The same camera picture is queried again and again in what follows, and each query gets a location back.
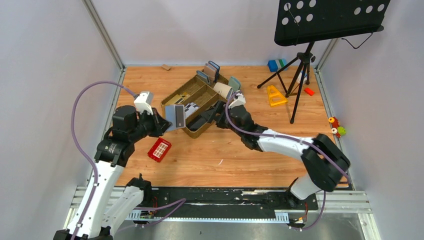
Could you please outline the yellow leather card holder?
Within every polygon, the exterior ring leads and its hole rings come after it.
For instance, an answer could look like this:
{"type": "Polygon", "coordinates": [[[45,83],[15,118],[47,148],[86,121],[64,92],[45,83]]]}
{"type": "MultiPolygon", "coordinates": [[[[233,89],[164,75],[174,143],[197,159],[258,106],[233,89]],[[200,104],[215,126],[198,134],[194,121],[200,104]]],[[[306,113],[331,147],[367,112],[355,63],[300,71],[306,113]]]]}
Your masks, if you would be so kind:
{"type": "Polygon", "coordinates": [[[166,132],[186,127],[185,106],[183,104],[166,105],[164,111],[165,119],[170,122],[170,126],[166,132]]]}

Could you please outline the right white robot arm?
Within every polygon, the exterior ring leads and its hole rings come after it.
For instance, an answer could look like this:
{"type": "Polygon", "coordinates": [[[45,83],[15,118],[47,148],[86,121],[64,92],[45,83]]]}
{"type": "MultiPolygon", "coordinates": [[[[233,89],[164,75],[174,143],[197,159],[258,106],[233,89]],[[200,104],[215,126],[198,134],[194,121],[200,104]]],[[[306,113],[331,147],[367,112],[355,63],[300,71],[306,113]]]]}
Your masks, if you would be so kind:
{"type": "Polygon", "coordinates": [[[306,174],[296,178],[286,190],[285,201],[298,209],[310,195],[319,191],[332,192],[351,166],[350,160],[325,134],[315,137],[296,137],[276,132],[255,123],[243,105],[226,108],[218,101],[201,113],[221,129],[236,133],[250,150],[271,152],[301,161],[306,174]]]}

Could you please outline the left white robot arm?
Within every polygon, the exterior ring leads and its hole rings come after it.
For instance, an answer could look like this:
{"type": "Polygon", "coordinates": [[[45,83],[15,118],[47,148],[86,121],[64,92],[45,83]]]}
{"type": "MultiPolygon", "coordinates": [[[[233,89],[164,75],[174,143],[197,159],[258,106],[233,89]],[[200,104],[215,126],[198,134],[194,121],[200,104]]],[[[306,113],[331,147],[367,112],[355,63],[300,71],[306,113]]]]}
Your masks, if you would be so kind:
{"type": "Polygon", "coordinates": [[[112,240],[118,228],[138,205],[153,201],[152,184],[141,176],[132,178],[118,200],[107,208],[117,180],[124,171],[135,144],[145,137],[161,137],[173,126],[158,113],[138,111],[132,105],[118,107],[112,125],[97,145],[93,176],[82,202],[66,229],[58,230],[55,240],[112,240]]]}

